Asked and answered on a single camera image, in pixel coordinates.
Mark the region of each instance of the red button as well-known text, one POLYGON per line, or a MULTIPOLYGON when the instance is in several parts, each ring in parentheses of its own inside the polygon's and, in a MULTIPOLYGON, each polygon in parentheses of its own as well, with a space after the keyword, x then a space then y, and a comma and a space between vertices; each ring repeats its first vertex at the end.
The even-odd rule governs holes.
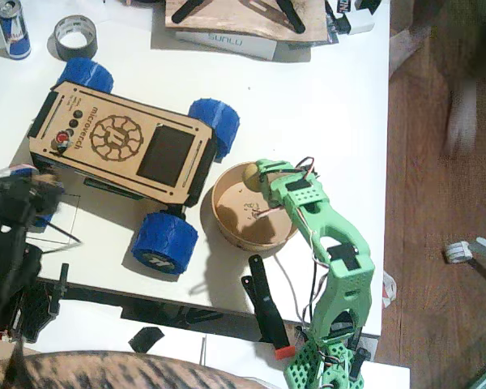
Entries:
POLYGON ((58 143, 63 143, 69 140, 69 136, 66 133, 66 131, 59 131, 58 134, 56 135, 56 142, 58 143))

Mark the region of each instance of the display screen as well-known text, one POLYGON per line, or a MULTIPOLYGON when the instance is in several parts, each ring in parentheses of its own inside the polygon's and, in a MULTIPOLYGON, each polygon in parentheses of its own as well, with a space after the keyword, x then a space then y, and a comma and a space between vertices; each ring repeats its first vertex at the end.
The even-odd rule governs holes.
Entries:
POLYGON ((137 175, 175 186, 193 141, 192 134, 168 126, 156 127, 137 175))

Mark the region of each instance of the wooden gear logo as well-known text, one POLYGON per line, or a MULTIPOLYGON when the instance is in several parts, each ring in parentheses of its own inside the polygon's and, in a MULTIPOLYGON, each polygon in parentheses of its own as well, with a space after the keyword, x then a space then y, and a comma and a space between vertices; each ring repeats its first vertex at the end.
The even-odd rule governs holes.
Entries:
POLYGON ((143 144, 140 126, 127 116, 108 116, 90 134, 92 150, 103 160, 122 162, 136 155, 143 144))

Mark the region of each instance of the tape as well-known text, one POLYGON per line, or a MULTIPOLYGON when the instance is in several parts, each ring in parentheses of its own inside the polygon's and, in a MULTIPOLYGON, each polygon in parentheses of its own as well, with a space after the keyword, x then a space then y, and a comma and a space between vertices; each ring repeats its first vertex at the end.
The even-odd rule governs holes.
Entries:
POLYGON ((71 15, 61 19, 54 27, 56 51, 63 61, 72 58, 92 58, 97 52, 97 33, 95 24, 82 15, 71 15), (68 47, 62 43, 63 37, 72 32, 80 32, 87 43, 81 47, 68 47))

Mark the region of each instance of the striped fur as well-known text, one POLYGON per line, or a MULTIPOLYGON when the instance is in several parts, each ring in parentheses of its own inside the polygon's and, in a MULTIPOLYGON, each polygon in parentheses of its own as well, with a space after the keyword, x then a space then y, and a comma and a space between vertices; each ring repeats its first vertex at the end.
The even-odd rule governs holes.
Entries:
POLYGON ((219 370, 147 354, 78 351, 23 357, 21 348, 17 349, 19 354, 13 354, 11 363, 0 361, 0 389, 28 389, 25 379, 36 389, 262 388, 219 370), (23 366, 27 374, 22 374, 23 366))

